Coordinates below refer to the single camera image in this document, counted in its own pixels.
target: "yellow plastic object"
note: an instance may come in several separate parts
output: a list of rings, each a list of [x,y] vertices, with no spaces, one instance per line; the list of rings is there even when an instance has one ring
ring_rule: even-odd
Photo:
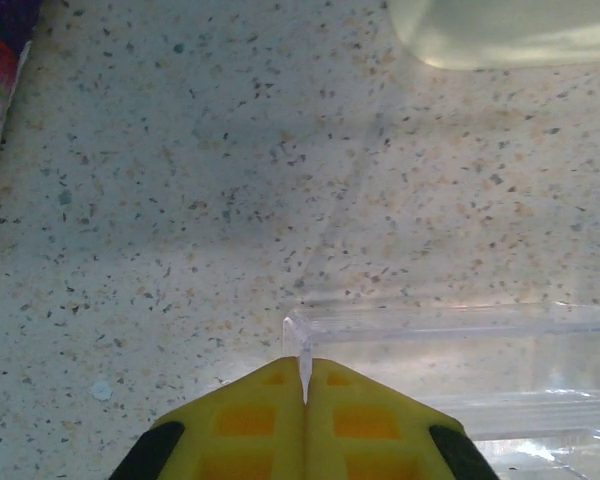
[[[159,480],[304,478],[304,402],[295,358],[276,360],[184,405],[154,427],[171,421],[185,430]]]
[[[462,425],[314,359],[283,358],[162,417],[110,480],[498,480]]]
[[[402,43],[436,67],[600,60],[600,0],[389,0],[388,5]]]
[[[308,480],[455,480],[429,434],[453,418],[338,363],[317,359],[309,383]]]

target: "clear plastic container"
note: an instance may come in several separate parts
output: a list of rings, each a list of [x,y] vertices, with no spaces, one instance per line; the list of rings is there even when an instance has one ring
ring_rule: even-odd
[[[400,40],[424,62],[469,70],[600,60],[600,0],[390,0]]]
[[[502,480],[600,480],[600,307],[293,311],[284,353],[329,358],[458,418]]]

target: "terrazzo surface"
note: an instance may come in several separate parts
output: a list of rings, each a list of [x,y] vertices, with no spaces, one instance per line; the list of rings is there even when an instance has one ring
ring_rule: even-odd
[[[431,69],[371,0],[167,3],[43,10],[0,153],[0,478],[106,478],[301,302],[600,304],[600,63]]]

